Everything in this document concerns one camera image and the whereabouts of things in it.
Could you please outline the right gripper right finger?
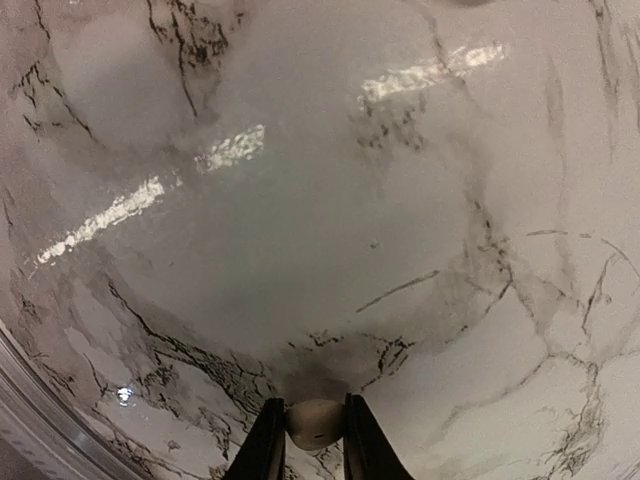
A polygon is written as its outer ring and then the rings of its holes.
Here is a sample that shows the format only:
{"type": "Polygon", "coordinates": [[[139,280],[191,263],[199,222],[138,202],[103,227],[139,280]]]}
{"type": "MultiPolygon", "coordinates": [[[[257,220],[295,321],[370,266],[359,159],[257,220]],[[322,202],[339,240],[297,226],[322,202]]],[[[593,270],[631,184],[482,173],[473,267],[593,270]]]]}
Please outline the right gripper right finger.
{"type": "Polygon", "coordinates": [[[343,461],[346,479],[413,480],[361,395],[345,398],[343,461]]]}

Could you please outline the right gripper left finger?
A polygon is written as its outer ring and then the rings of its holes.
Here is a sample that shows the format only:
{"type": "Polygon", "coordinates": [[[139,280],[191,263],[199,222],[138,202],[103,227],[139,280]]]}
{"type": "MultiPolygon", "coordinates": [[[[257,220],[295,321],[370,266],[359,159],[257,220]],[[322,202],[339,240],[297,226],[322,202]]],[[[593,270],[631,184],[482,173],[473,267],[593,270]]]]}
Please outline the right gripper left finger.
{"type": "Polygon", "coordinates": [[[285,437],[284,400],[268,399],[225,473],[224,480],[282,480],[285,437]]]}

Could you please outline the front aluminium rail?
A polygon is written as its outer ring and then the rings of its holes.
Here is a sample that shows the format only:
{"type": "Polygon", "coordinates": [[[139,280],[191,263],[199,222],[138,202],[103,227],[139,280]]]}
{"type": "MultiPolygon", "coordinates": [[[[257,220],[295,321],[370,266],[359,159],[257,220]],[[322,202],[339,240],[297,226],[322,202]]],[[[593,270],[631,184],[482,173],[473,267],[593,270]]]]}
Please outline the front aluminium rail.
{"type": "Polygon", "coordinates": [[[148,479],[40,378],[1,329],[1,438],[51,479],[148,479]]]}

